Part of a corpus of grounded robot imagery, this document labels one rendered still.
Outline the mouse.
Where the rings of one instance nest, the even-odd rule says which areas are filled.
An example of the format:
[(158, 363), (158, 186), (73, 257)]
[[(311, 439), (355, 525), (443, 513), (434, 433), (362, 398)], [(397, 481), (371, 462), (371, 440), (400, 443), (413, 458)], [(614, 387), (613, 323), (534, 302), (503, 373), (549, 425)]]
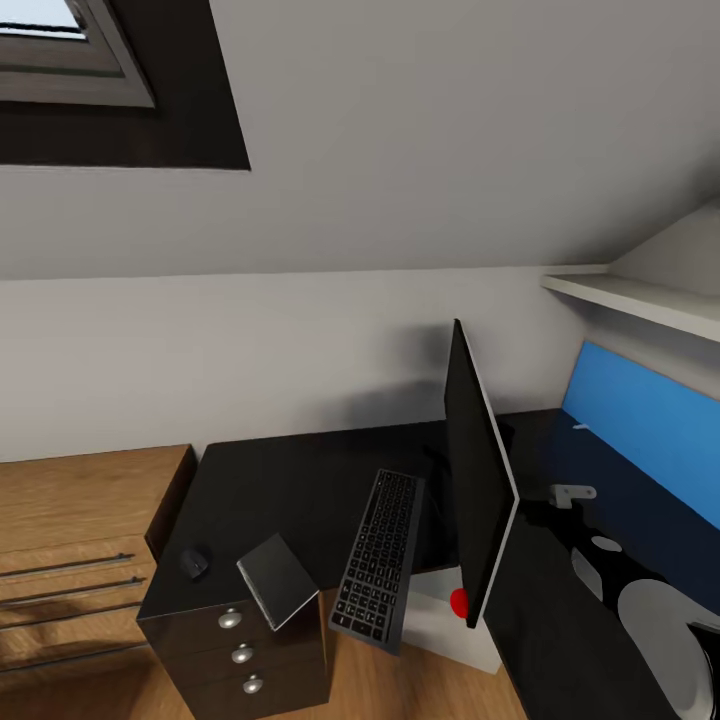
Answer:
[(196, 578), (208, 567), (208, 558), (196, 547), (190, 548), (180, 557), (180, 569), (185, 578)]

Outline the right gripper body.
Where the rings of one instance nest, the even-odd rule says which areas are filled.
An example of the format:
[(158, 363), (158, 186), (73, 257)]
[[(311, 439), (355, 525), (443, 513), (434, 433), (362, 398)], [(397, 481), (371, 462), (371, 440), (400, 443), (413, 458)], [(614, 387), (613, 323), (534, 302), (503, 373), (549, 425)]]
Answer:
[(559, 509), (547, 500), (528, 500), (526, 520), (531, 526), (548, 527), (559, 539), (558, 532), (570, 520), (583, 522), (583, 506), (571, 501), (571, 509)]

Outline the notebook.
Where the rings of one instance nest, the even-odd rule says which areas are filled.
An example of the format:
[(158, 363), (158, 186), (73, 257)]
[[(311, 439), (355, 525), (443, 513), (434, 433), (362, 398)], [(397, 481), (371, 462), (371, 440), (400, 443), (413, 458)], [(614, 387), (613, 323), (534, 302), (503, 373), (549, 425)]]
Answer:
[(275, 631), (319, 592), (294, 555), (277, 533), (237, 561)]

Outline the keyboard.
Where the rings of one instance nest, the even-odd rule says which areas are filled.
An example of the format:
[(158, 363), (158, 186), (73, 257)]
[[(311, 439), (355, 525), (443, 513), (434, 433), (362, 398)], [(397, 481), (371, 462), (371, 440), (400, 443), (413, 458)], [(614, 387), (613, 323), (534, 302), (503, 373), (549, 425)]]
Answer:
[(398, 657), (426, 480), (378, 470), (328, 627)]

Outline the monitor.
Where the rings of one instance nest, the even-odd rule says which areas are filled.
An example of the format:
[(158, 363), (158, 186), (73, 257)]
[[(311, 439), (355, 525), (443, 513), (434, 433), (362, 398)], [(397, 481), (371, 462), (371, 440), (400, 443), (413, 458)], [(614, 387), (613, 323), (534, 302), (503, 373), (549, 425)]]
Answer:
[(478, 629), (520, 497), (508, 462), (516, 428), (496, 422), (461, 320), (454, 323), (444, 395), (450, 458), (424, 444), (452, 472), (458, 530), (422, 562), (458, 542), (463, 588), (452, 592), (451, 609)]

